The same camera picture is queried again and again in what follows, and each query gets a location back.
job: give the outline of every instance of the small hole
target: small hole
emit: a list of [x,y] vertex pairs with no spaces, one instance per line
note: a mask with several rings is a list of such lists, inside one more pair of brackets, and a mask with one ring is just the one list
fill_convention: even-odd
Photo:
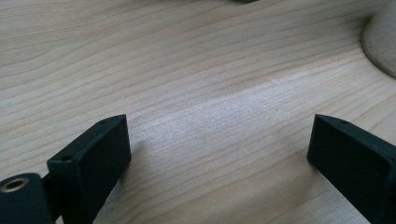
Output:
[[9,193],[9,192],[23,188],[25,185],[27,185],[28,182],[29,182],[28,178],[17,178],[17,179],[11,180],[8,183],[6,183],[0,189],[0,191],[2,191],[4,193]]
[[72,156],[63,156],[62,161],[71,161],[73,159]]

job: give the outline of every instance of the light wood surface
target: light wood surface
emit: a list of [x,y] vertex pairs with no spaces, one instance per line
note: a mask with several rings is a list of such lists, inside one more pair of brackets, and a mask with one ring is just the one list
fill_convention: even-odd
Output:
[[383,2],[3,0],[0,179],[126,114],[96,223],[368,223],[305,155],[316,113],[396,144],[396,81],[360,46]]

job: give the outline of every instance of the wooden table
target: wooden table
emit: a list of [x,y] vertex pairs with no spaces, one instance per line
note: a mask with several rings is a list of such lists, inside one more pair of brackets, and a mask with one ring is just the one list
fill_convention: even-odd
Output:
[[305,155],[316,113],[396,144],[396,81],[360,45],[383,2],[1,1],[0,179],[126,114],[96,223],[368,223]]

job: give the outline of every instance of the metal grommet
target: metal grommet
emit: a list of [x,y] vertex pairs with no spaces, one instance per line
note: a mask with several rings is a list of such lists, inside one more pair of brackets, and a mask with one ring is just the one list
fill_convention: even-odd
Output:
[[13,192],[13,191],[23,188],[28,183],[29,183],[28,178],[24,178],[24,177],[16,178],[16,179],[8,181],[5,185],[3,185],[0,188],[0,192],[10,193],[10,192]]

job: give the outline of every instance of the black plastic bracket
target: black plastic bracket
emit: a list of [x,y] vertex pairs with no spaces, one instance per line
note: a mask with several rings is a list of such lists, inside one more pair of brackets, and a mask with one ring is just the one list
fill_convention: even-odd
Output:
[[0,223],[92,223],[131,161],[125,115],[103,119],[47,161],[0,182]]
[[371,223],[396,223],[395,146],[316,115],[307,158]]

